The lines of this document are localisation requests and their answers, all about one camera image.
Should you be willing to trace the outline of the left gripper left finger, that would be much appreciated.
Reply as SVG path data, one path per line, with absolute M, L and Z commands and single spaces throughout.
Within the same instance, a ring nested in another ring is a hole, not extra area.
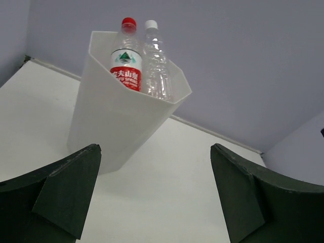
M 101 148 L 87 147 L 1 182 L 1 242 L 76 242 L 96 184 Z

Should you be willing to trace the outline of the clear unlabelled crushed bottle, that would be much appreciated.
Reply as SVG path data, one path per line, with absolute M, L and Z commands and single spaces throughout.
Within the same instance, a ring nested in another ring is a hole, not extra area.
M 172 101 L 169 59 L 158 24 L 154 20 L 145 22 L 143 54 L 143 92 L 161 100 Z

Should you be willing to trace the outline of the red cap red label bottle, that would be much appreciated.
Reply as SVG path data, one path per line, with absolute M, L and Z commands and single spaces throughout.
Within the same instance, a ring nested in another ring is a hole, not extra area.
M 110 72 L 124 86 L 138 92 L 142 85 L 142 56 L 137 23 L 133 18 L 126 17 L 113 42 Z

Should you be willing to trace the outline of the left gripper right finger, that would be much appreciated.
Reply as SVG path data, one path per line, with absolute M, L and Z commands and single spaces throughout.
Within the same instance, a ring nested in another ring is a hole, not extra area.
M 230 242 L 323 242 L 323 186 L 284 176 L 221 144 L 211 165 Z

